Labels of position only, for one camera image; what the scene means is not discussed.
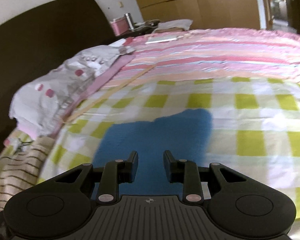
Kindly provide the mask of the pink box on nightstand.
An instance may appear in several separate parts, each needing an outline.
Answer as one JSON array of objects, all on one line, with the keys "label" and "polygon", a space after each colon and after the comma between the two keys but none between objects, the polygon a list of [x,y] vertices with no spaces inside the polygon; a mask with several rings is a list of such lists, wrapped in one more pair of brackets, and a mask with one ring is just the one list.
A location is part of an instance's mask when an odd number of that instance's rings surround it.
[{"label": "pink box on nightstand", "polygon": [[125,16],[115,18],[109,22],[110,26],[116,36],[120,36],[129,31],[129,25]]}]

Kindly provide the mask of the brown wooden wardrobe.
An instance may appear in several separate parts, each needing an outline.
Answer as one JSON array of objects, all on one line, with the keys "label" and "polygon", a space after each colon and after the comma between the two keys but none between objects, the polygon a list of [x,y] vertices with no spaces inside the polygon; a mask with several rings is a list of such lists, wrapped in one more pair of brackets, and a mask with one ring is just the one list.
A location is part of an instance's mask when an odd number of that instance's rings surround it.
[{"label": "brown wooden wardrobe", "polygon": [[136,0],[144,20],[193,21],[193,29],[260,28],[257,0]]}]

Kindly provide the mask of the dark brown headboard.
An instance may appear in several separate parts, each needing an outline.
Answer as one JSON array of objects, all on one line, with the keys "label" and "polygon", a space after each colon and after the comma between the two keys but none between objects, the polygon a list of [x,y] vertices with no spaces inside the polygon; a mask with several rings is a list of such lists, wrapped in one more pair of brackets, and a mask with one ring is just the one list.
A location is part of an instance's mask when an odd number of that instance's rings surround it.
[{"label": "dark brown headboard", "polygon": [[109,44],[115,34],[95,0],[54,0],[0,25],[0,152],[15,128],[14,93],[77,52]]}]

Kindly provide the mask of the yellow white checkered bedsheet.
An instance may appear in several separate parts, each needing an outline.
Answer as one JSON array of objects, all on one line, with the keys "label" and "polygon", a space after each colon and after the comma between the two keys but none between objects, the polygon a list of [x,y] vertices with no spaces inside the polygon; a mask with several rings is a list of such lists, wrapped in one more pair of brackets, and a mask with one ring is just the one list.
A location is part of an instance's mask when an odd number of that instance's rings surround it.
[{"label": "yellow white checkered bedsheet", "polygon": [[[117,203],[98,206],[83,228],[59,239],[300,239],[296,83],[233,77],[102,88],[83,100],[61,129],[36,185],[79,165],[93,165],[102,138],[114,124],[153,121],[199,108],[212,115],[212,131],[204,163],[197,166],[220,163],[287,195],[296,218],[286,238],[210,238],[190,206],[181,202],[183,195],[119,193]],[[10,239],[23,239],[10,232]]]}]

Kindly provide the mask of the pink striped quilt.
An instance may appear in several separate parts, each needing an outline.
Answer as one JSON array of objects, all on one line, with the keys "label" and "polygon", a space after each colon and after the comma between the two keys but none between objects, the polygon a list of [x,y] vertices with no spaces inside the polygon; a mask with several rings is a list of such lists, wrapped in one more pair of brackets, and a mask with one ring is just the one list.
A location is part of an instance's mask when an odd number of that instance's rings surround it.
[{"label": "pink striped quilt", "polygon": [[122,40],[126,55],[96,79],[92,89],[123,82],[266,77],[300,85],[300,35],[242,28],[192,30]]}]

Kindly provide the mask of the blue knitted sweater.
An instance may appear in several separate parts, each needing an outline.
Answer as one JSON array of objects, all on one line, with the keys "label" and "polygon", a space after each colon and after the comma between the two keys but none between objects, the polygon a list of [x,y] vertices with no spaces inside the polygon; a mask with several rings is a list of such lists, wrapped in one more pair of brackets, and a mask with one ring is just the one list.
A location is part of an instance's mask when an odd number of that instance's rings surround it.
[{"label": "blue knitted sweater", "polygon": [[121,195],[182,196],[180,183],[169,183],[163,153],[169,150],[175,159],[204,163],[212,131],[212,115],[205,109],[185,111],[157,118],[110,126],[93,158],[94,167],[116,159],[127,159],[136,151],[138,169],[133,183],[119,185]]}]

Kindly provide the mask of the white cloth on nightstand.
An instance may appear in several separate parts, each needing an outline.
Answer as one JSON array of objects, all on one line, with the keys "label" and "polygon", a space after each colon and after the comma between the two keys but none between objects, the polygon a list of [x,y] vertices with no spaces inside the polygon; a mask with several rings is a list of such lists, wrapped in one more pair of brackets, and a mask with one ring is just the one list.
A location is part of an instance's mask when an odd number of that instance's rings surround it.
[{"label": "white cloth on nightstand", "polygon": [[192,25],[193,20],[191,19],[180,19],[180,20],[173,20],[168,22],[162,22],[158,24],[156,32],[165,32],[165,31],[188,31],[190,26]]}]

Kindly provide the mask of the beige striped knit garment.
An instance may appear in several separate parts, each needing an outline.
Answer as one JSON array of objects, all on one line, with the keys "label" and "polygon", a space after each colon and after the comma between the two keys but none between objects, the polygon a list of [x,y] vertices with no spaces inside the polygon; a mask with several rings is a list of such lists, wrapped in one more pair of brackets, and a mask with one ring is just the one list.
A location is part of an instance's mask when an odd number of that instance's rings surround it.
[{"label": "beige striped knit garment", "polygon": [[50,137],[34,141],[18,139],[7,153],[0,155],[0,212],[10,198],[36,185],[54,144]]}]

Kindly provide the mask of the grey pillow with pink dots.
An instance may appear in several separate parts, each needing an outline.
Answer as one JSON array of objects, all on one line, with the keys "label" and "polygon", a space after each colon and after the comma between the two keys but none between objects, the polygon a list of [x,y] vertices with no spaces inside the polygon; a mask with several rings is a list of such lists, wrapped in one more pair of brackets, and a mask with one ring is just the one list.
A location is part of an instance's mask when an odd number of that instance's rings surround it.
[{"label": "grey pillow with pink dots", "polygon": [[131,46],[96,46],[80,51],[25,85],[13,96],[9,117],[32,139],[54,136],[63,120],[134,59]]}]

